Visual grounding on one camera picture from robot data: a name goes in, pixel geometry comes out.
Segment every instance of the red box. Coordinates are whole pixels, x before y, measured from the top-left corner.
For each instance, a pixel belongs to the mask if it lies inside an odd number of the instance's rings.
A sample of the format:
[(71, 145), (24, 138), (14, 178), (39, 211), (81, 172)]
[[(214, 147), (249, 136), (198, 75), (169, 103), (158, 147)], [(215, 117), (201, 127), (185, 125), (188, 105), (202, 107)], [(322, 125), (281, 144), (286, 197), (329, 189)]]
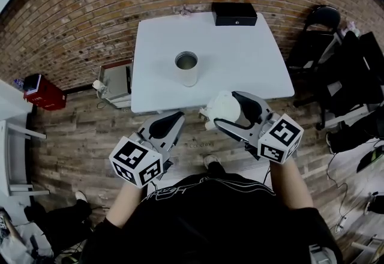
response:
[(27, 94), (24, 92), (24, 99), (32, 104), (46, 110), (63, 109), (67, 102), (67, 95), (54, 84), (41, 76), (37, 92)]

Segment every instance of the white table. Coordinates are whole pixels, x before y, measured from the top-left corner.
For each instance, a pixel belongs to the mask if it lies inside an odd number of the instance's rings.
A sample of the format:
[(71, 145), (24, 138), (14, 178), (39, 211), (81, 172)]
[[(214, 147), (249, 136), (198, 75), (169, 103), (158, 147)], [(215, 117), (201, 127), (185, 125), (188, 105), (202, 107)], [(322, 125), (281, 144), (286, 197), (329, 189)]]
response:
[(9, 180), (9, 152), (8, 152), (8, 130), (11, 129), (18, 133), (22, 133), (26, 138), (29, 136), (46, 139), (44, 134), (36, 133), (26, 128), (14, 125), (6, 120), (0, 121), (0, 191), (7, 197), (9, 196), (40, 196), (49, 194), (49, 190), (42, 191), (29, 191), (29, 188), (33, 188), (31, 184), (10, 184)]
[[(189, 88), (175, 74), (175, 57), (186, 50), (199, 59), (199, 79)], [(257, 14), (255, 26), (215, 26), (211, 12), (139, 23), (133, 112), (204, 106), (221, 90), (246, 91), (265, 99), (295, 93), (262, 14)]]

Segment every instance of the black box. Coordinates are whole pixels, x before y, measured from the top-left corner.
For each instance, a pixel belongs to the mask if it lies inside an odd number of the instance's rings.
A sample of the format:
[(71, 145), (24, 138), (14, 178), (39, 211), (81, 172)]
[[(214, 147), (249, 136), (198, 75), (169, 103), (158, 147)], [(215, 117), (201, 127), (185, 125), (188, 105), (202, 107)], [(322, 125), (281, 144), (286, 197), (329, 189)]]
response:
[(249, 2), (214, 2), (212, 13), (216, 26), (254, 26), (257, 14)]

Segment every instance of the white cloth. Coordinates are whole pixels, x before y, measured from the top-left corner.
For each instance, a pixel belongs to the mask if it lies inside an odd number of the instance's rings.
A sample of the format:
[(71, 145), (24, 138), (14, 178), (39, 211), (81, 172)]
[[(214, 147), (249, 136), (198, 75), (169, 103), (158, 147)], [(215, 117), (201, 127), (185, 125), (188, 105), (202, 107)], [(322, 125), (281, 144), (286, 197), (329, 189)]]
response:
[(34, 249), (31, 237), (34, 237), (38, 246), (39, 256), (53, 257), (53, 251), (46, 236), (35, 223), (23, 224), (15, 228), (25, 245), (12, 236), (8, 236), (3, 240), (0, 246), (0, 254), (8, 264), (33, 263), (34, 260), (30, 255)]

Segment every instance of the power strip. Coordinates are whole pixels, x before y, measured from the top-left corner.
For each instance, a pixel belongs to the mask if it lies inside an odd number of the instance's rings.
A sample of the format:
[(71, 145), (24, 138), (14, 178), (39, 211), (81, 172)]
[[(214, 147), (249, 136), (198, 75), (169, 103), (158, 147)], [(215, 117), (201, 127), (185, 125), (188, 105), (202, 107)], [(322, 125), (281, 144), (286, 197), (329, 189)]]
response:
[(339, 222), (338, 224), (336, 225), (336, 228), (335, 228), (335, 233), (340, 233), (344, 230), (344, 225), (345, 223), (347, 222), (347, 217), (344, 216)]

